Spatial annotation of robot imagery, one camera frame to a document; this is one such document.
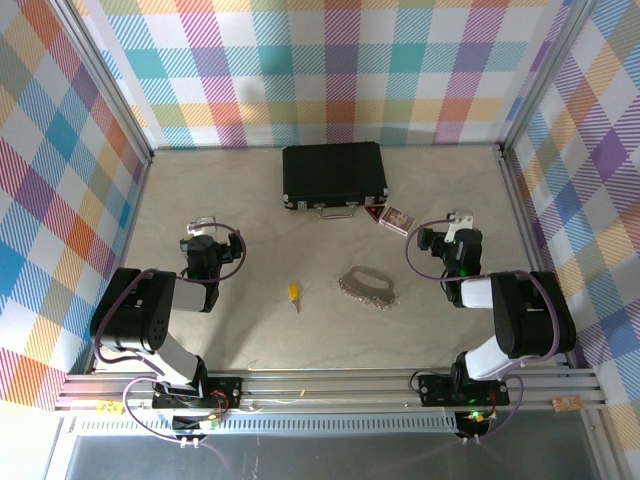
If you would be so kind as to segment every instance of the aluminum frame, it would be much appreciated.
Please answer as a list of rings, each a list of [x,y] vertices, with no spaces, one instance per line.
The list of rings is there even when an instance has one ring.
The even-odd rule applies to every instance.
[[[574,0],[571,10],[567,15],[560,33],[551,45],[549,52],[540,67],[540,71],[536,76],[531,90],[527,94],[522,107],[518,111],[513,124],[507,132],[504,140],[505,151],[515,147],[526,128],[531,123],[531,119],[535,114],[540,102],[547,93],[549,86],[556,79],[562,64],[569,55],[569,51],[573,46],[580,30],[586,23],[595,8],[598,0]]]
[[[409,387],[409,378],[420,370],[445,374],[446,369],[330,369],[330,370],[230,370],[209,372],[211,376],[243,379],[240,407],[229,415],[262,414],[357,414],[469,411],[469,407],[422,407],[419,395]],[[122,401],[129,381],[141,373],[97,373],[70,375],[62,389],[56,411],[81,415],[95,412],[98,401]],[[525,386],[523,410],[551,409],[551,400],[580,395],[586,408],[605,407],[605,396],[591,369],[564,366],[527,367],[518,375]],[[507,381],[513,408],[519,395],[515,379]],[[151,411],[154,391],[150,383],[137,384],[128,404],[133,410]],[[164,414],[205,415],[208,410],[178,407],[156,410]]]
[[[152,163],[154,148],[142,131],[116,80],[111,75],[109,67],[102,58],[73,1],[50,0],[49,3],[80,55],[83,65],[89,71],[98,90],[102,93],[114,116],[123,127],[127,138],[136,149],[136,153],[144,158],[148,164]]]
[[[529,265],[534,270],[544,270],[542,255],[531,228],[531,219],[524,206],[524,200],[513,170],[513,162],[515,161],[517,161],[517,157],[513,149],[502,152],[499,149],[496,150],[496,162],[504,180]],[[566,358],[569,365],[577,366],[573,352],[567,354]],[[609,411],[606,408],[587,409],[581,412],[581,416],[600,476],[607,480],[633,478],[620,441],[615,434]]]

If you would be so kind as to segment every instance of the metal rail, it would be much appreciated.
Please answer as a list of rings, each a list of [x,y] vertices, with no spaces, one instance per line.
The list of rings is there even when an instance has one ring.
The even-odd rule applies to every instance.
[[[531,119],[540,102],[542,102],[549,86],[556,79],[558,72],[562,68],[564,61],[578,38],[578,34],[597,3],[598,0],[578,0],[573,2],[558,37],[551,45],[549,53],[534,80],[531,90],[527,94],[520,111],[516,114],[511,129],[507,133],[504,140],[506,151],[515,148],[516,143],[529,126],[529,123],[531,123]]]
[[[113,75],[111,75],[109,67],[104,58],[102,58],[73,1],[51,0],[49,3],[78,51],[82,64],[91,74],[96,86],[123,127],[136,153],[140,158],[144,158],[147,163],[151,163],[153,146],[149,143],[147,136],[129,107],[129,103],[120,91]]]
[[[239,376],[243,379],[240,408],[230,415],[261,414],[350,414],[417,413],[428,411],[465,411],[468,408],[425,408],[409,387],[416,369],[355,370],[264,370],[210,372],[212,376]],[[429,369],[446,373],[445,369]],[[94,412],[100,400],[121,401],[126,384],[138,373],[98,373],[71,375],[67,378],[56,404],[59,412],[80,414]],[[528,367],[519,372],[525,390],[521,408],[552,408],[551,400],[566,395],[580,395],[587,408],[602,408],[605,397],[591,369],[567,367]],[[508,380],[510,397],[519,394],[516,380]],[[149,410],[154,392],[151,384],[138,384],[131,390],[129,405]],[[164,410],[184,413],[186,408]],[[206,411],[188,409],[190,414]]]

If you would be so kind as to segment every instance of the beige table surface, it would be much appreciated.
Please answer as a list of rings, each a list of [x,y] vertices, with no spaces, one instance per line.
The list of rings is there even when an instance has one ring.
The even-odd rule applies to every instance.
[[[389,204],[419,222],[472,209],[484,235],[483,271],[527,267],[491,147],[382,153]],[[186,266],[178,248],[186,224],[208,215],[241,230],[247,262],[221,283],[211,313],[174,312],[169,331],[210,370],[448,366],[493,334],[491,311],[454,308],[438,283],[409,270],[405,238],[363,209],[334,221],[287,211],[277,149],[158,152],[126,265],[179,272]],[[441,260],[429,253],[412,247],[412,258],[425,273],[442,272]],[[345,296],[336,277],[349,264],[391,275],[399,305],[378,311]],[[302,287],[300,314],[288,297],[293,281]]]

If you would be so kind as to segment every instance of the colorful plaid wall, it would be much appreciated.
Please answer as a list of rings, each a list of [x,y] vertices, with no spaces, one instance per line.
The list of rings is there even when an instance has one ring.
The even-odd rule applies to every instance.
[[[83,363],[143,170],[46,0],[0,0],[0,400]]]
[[[640,478],[640,5],[601,0],[516,153],[618,437]]]
[[[495,142],[564,3],[77,0],[141,125],[170,147]]]

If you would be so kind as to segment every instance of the purple cable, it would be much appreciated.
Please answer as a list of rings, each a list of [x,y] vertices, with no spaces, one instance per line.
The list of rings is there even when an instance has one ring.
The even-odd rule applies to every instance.
[[[182,280],[184,282],[203,283],[203,284],[221,282],[222,280],[226,280],[228,278],[231,278],[236,273],[238,273],[238,270],[240,270],[242,268],[242,265],[244,265],[244,262],[247,259],[247,245],[246,245],[246,243],[244,243],[244,238],[242,238],[242,235],[240,235],[240,232],[238,230],[236,230],[235,228],[231,228],[229,225],[225,225],[224,223],[211,222],[211,223],[200,223],[200,224],[198,224],[198,228],[204,228],[204,227],[220,227],[220,228],[224,228],[225,230],[229,230],[231,233],[234,233],[236,235],[236,237],[238,237],[238,239],[240,240],[240,245],[242,245],[242,258],[240,259],[240,262],[238,263],[238,266],[235,269],[233,269],[231,271],[231,273],[229,273],[227,275],[223,275],[222,277],[218,277],[218,278],[211,278],[211,279],[208,279],[208,280],[196,280],[196,279],[192,279],[192,278],[178,277],[180,280]]]
[[[511,410],[511,412],[509,413],[509,416],[504,420],[504,422],[498,425],[494,430],[491,430],[490,432],[487,432],[485,435],[482,435],[480,437],[483,440],[486,438],[491,438],[494,435],[496,435],[498,432],[503,430],[509,424],[509,422],[513,419],[513,417],[516,416],[516,413],[518,413],[518,409],[520,408],[520,405],[522,405],[522,398],[524,397],[524,382],[520,377],[516,375],[513,375],[509,378],[515,378],[516,380],[518,380],[518,383],[520,384],[520,393],[518,394],[518,400],[516,401],[516,406],[513,407],[513,410]]]
[[[138,285],[138,282],[140,280],[142,280],[144,277],[146,277],[148,274],[156,272],[156,271],[157,270],[155,268],[148,268],[147,270],[143,270],[142,272],[140,272],[136,276],[136,278],[134,278],[133,281],[129,285],[127,285],[127,288],[125,288],[122,291],[122,293],[116,299],[116,301],[113,302],[113,305],[111,305],[111,308],[109,308],[109,310],[107,310],[107,313],[104,315],[104,317],[102,319],[102,322],[100,322],[100,325],[98,326],[98,330],[96,331],[96,335],[94,337],[94,345],[95,345],[95,347],[93,349],[93,353],[96,356],[96,358],[98,360],[100,360],[101,362],[104,362],[104,363],[109,364],[109,365],[113,365],[115,363],[127,362],[129,360],[137,360],[137,361],[142,362],[145,365],[147,365],[156,374],[158,374],[160,376],[164,375],[164,372],[162,370],[160,370],[160,368],[156,367],[153,363],[151,363],[149,360],[147,360],[144,357],[141,357],[141,356],[138,356],[138,355],[134,355],[134,356],[128,356],[128,357],[106,358],[106,357],[104,357],[104,355],[102,355],[102,352],[100,351],[100,347],[102,346],[102,342],[101,342],[102,335],[104,335],[104,331],[107,329],[107,325],[109,325],[109,322],[111,321],[111,318],[113,317],[113,314],[120,307],[120,305],[122,305],[122,302],[124,302],[124,300],[131,293],[131,291],[134,288],[136,288],[136,285]]]
[[[505,367],[503,370],[497,373],[498,378],[504,377],[509,372],[513,372],[517,368],[525,367],[526,365],[530,365],[532,363],[546,362],[556,354],[556,352],[558,351],[558,347],[560,346],[560,322],[558,320],[558,312],[553,306],[553,302],[551,301],[551,297],[549,297],[549,294],[547,293],[547,291],[544,289],[544,287],[538,281],[538,279],[533,275],[531,275],[531,273],[525,272],[524,270],[514,270],[511,273],[514,273],[516,275],[523,275],[527,277],[540,293],[540,296],[544,300],[544,303],[547,306],[547,310],[549,310],[549,314],[551,315],[551,326],[553,328],[553,342],[551,343],[551,348],[549,349],[549,351],[542,357],[525,358],[519,364],[514,363],[513,365],[509,365],[508,367]]]
[[[149,432],[154,437],[159,438],[160,440],[165,440],[167,442],[182,444],[182,441],[178,440],[177,438],[170,437],[168,435],[163,435],[162,433],[158,433],[155,430],[147,427],[138,417],[136,417],[133,414],[133,411],[131,410],[131,408],[129,408],[129,404],[127,402],[127,397],[129,396],[129,391],[131,390],[131,387],[133,387],[136,383],[140,383],[140,382],[155,382],[155,381],[157,381],[157,379],[154,378],[154,377],[136,377],[133,380],[131,380],[127,384],[127,386],[124,387],[124,391],[122,392],[122,403],[124,404],[124,408],[127,411],[127,413],[131,416],[131,418],[133,419],[134,422],[136,422],[138,425],[140,425],[143,429],[145,429],[147,432]],[[224,458],[224,455],[222,455],[222,453],[218,449],[216,449],[213,445],[205,444],[204,440],[202,442],[200,442],[200,445],[202,445],[203,447],[211,450],[218,457],[220,457],[220,460],[222,460],[222,463],[224,464],[225,468],[227,469],[229,474],[231,474],[231,467],[229,466],[229,463],[227,462],[227,459]]]
[[[239,239],[240,239],[240,245],[242,245],[242,258],[240,259],[240,262],[238,263],[238,266],[228,275],[223,275],[222,277],[218,277],[218,278],[213,278],[213,279],[208,279],[208,280],[195,280],[195,279],[190,279],[190,278],[181,278],[181,277],[177,277],[185,282],[190,282],[190,283],[215,283],[215,282],[221,282],[222,280],[226,280],[228,278],[233,277],[236,273],[238,273],[238,270],[240,270],[240,268],[242,267],[242,265],[244,265],[244,262],[247,258],[247,245],[244,241],[244,239],[242,238],[242,236],[240,235],[240,232],[238,232],[236,229],[231,228],[229,225],[225,225],[224,223],[203,223],[201,225],[199,225],[200,227],[221,227],[224,229],[227,229],[229,231],[231,231],[232,233],[234,233]],[[140,272],[136,278],[133,279],[133,281],[127,285],[127,288],[125,288],[122,293],[120,294],[120,296],[116,299],[115,302],[113,302],[113,305],[111,305],[111,308],[109,308],[109,310],[107,310],[107,313],[104,315],[102,322],[100,322],[100,325],[98,326],[98,330],[96,331],[96,335],[94,337],[94,355],[96,356],[96,358],[98,360],[100,360],[103,363],[109,364],[109,365],[113,365],[116,363],[120,363],[120,362],[127,362],[129,360],[136,360],[139,362],[144,363],[145,365],[147,365],[149,368],[151,368],[151,370],[153,370],[157,375],[163,376],[164,372],[158,368],[157,366],[155,366],[152,362],[150,362],[149,360],[147,360],[144,357],[138,356],[138,355],[134,355],[134,356],[128,356],[128,357],[119,357],[119,358],[106,358],[104,355],[102,355],[102,352],[100,351],[100,346],[102,345],[102,336],[104,335],[104,331],[107,329],[107,325],[109,325],[109,322],[111,321],[111,318],[113,317],[113,315],[115,314],[116,310],[118,310],[118,308],[120,308],[120,305],[122,305],[122,303],[125,301],[125,299],[127,298],[127,296],[131,293],[131,291],[136,288],[136,286],[138,285],[138,282],[140,280],[142,280],[144,277],[146,277],[148,274],[153,273],[153,272],[157,272],[158,270],[155,268],[148,268],[147,270],[143,270],[142,272]]]
[[[413,232],[409,234],[409,236],[407,237],[407,241],[404,244],[404,256],[407,259],[409,268],[413,270],[414,273],[416,273],[417,275],[420,275],[422,278],[426,278],[427,280],[435,280],[436,282],[457,282],[458,280],[472,280],[476,278],[486,278],[487,275],[474,275],[471,277],[447,277],[447,278],[432,277],[431,275],[426,275],[420,272],[416,267],[413,266],[413,263],[411,263],[411,260],[409,259],[409,245],[411,244],[411,240],[413,239],[413,237],[415,237],[416,234],[423,228],[430,227],[431,225],[439,225],[441,223],[451,223],[451,222],[453,222],[453,220],[434,220],[433,222],[423,223],[422,225],[420,225],[418,228],[416,228]]]
[[[413,264],[411,263],[411,260],[409,259],[409,244],[411,243],[411,240],[413,239],[413,237],[416,236],[418,231],[420,231],[421,229],[423,229],[425,227],[429,227],[431,225],[438,225],[438,224],[442,224],[442,223],[451,223],[451,220],[447,219],[447,220],[435,220],[433,222],[427,222],[425,224],[420,225],[418,228],[416,228],[413,232],[411,232],[409,234],[409,236],[407,237],[407,242],[405,243],[405,248],[404,248],[405,258],[407,259],[407,263],[409,264],[409,268],[411,268],[411,270],[413,270],[416,274],[420,275],[422,278],[426,278],[427,280],[434,280],[436,282],[456,282],[458,280],[475,280],[475,279],[480,279],[480,278],[487,278],[489,276],[488,274],[473,275],[473,276],[469,276],[469,277],[448,277],[448,278],[432,277],[430,275],[425,275],[424,273],[418,271],[418,269],[416,269],[413,266]],[[538,357],[538,358],[535,358],[535,357],[527,358],[527,359],[522,360],[520,363],[514,363],[512,365],[509,365],[509,366],[505,367],[504,369],[502,369],[501,371],[499,371],[496,374],[498,379],[503,378],[505,375],[507,375],[508,373],[516,370],[517,368],[521,368],[521,367],[524,367],[526,365],[530,365],[532,363],[546,362],[547,360],[549,360],[551,357],[553,357],[556,354],[556,352],[558,351],[558,346],[560,345],[560,322],[558,320],[558,312],[556,311],[555,307],[553,306],[553,302],[551,301],[551,297],[549,297],[549,294],[544,289],[542,284],[538,281],[537,278],[535,278],[533,275],[531,275],[531,273],[526,272],[524,270],[513,270],[513,271],[507,272],[507,273],[513,273],[515,275],[525,276],[531,281],[531,283],[534,285],[534,287],[536,287],[536,290],[538,290],[538,292],[540,293],[540,296],[542,297],[542,299],[544,300],[545,305],[547,306],[547,310],[549,310],[549,315],[551,316],[551,326],[553,328],[553,342],[551,343],[551,348],[549,349],[549,351],[545,355],[543,355],[542,357]]]

